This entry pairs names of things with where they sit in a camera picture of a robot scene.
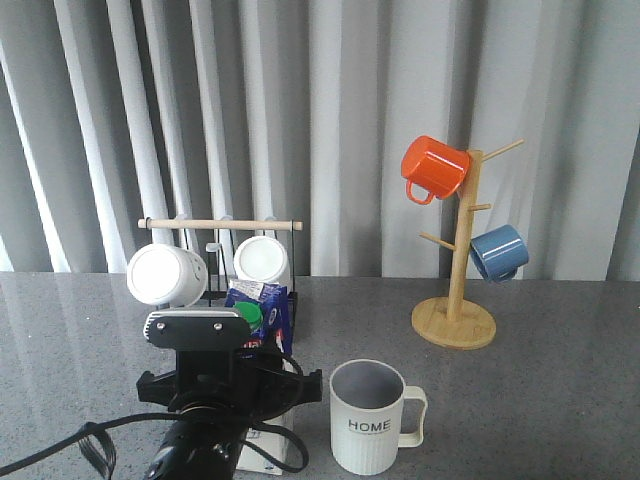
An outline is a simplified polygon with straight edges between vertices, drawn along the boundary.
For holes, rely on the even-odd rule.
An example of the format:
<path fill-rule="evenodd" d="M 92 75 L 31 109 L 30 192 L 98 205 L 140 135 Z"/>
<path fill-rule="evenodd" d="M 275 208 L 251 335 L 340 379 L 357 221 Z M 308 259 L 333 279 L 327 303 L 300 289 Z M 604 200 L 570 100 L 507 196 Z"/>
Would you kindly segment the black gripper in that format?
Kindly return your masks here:
<path fill-rule="evenodd" d="M 321 371 L 305 374 L 279 349 L 240 348 L 228 352 L 178 352 L 168 373 L 142 373 L 136 383 L 142 402 L 184 412 L 212 407 L 236 416 L 275 418 L 321 400 Z"/>

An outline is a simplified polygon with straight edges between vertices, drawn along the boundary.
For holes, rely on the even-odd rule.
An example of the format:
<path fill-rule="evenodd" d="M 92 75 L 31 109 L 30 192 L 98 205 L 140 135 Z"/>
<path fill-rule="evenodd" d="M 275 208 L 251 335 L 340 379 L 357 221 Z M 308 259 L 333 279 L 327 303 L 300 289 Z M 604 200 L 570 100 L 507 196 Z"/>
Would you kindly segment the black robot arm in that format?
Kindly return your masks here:
<path fill-rule="evenodd" d="M 162 405 L 175 417 L 147 478 L 230 479 L 244 449 L 286 472 L 305 469 L 306 445 L 273 421 L 298 405 L 321 401 L 322 381 L 321 370 L 304 373 L 278 349 L 177 352 L 173 371 L 145 371 L 137 381 L 141 401 Z M 284 437 L 297 448 L 299 464 L 279 460 L 249 440 L 251 430 Z"/>

